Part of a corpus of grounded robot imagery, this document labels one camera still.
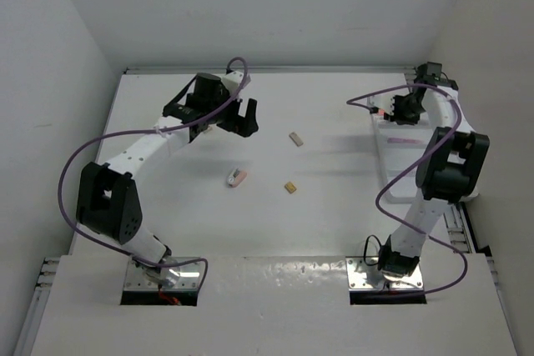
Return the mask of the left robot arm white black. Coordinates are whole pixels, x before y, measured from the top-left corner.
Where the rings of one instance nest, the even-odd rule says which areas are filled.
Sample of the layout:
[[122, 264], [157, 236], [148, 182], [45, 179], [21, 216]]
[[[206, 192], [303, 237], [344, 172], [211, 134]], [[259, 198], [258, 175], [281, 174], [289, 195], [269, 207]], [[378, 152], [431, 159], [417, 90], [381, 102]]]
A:
[[139, 186], [160, 164], [215, 125], [247, 138], [259, 129], [257, 102], [239, 114], [249, 75], [197, 73], [163, 108], [153, 129], [105, 163], [87, 164], [80, 176], [76, 220], [113, 240], [147, 270], [159, 271], [171, 250], [143, 223]]

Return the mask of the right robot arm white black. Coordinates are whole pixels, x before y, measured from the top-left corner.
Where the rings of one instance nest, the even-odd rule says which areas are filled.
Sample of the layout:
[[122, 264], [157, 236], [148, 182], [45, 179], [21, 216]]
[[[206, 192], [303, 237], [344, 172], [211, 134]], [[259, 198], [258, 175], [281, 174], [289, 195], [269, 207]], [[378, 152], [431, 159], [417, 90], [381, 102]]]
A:
[[410, 276], [423, 246], [443, 213], [472, 195], [490, 139], [477, 133], [461, 111], [458, 87], [442, 65], [426, 62], [416, 69], [409, 92], [380, 105], [389, 123], [414, 127], [424, 113], [433, 133], [415, 171], [416, 195], [400, 226], [380, 246], [378, 269], [391, 276]]

